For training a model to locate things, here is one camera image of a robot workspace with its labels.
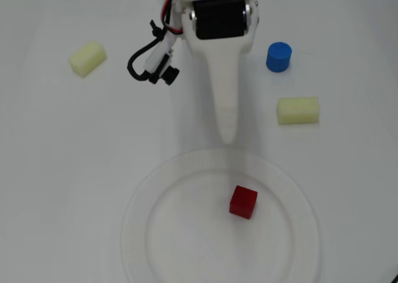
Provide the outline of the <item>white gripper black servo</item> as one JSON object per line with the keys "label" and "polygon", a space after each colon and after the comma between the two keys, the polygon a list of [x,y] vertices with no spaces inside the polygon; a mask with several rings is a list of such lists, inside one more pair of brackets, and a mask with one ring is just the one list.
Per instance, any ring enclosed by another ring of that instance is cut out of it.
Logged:
{"label": "white gripper black servo", "polygon": [[239,59],[249,52],[259,22],[256,0],[181,0],[198,39],[190,50],[208,67],[216,122],[222,141],[234,142],[238,130]]}

